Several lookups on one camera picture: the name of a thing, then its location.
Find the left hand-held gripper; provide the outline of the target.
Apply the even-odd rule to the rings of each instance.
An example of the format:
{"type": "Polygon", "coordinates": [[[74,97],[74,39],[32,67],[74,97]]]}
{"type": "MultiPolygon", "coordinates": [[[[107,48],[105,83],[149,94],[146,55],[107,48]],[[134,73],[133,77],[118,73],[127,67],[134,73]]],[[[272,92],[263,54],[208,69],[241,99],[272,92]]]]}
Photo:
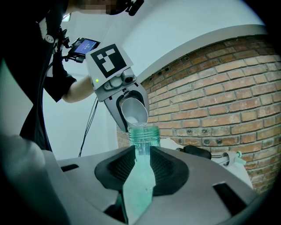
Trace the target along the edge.
{"type": "Polygon", "coordinates": [[[148,94],[142,85],[134,83],[137,77],[132,71],[132,65],[133,62],[119,44],[101,45],[86,54],[86,66],[95,94],[99,101],[104,100],[111,116],[123,132],[128,132],[120,106],[124,97],[127,115],[144,117],[144,110],[147,117],[149,115],[148,94]],[[125,87],[128,93],[124,96],[110,96],[125,87]]]}

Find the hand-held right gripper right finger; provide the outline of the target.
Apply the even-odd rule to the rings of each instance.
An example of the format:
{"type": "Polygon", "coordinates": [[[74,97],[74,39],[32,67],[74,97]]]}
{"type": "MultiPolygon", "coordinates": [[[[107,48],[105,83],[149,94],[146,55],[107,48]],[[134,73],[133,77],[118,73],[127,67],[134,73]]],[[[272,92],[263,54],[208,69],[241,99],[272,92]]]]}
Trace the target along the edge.
{"type": "Polygon", "coordinates": [[[172,157],[176,165],[185,164],[189,176],[172,195],[154,196],[137,225],[217,225],[231,219],[216,185],[229,187],[244,208],[257,197],[250,186],[210,159],[161,147],[152,149],[172,157]]]}

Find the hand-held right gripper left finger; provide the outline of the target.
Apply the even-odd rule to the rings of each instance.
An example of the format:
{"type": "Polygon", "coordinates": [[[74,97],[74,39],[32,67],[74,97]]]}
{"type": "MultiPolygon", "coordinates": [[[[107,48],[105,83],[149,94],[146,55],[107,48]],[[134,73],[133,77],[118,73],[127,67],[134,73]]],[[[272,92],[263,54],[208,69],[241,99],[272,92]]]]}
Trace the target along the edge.
{"type": "Polygon", "coordinates": [[[79,194],[102,214],[128,224],[123,185],[135,165],[135,148],[124,147],[91,156],[59,160],[79,194]]]}

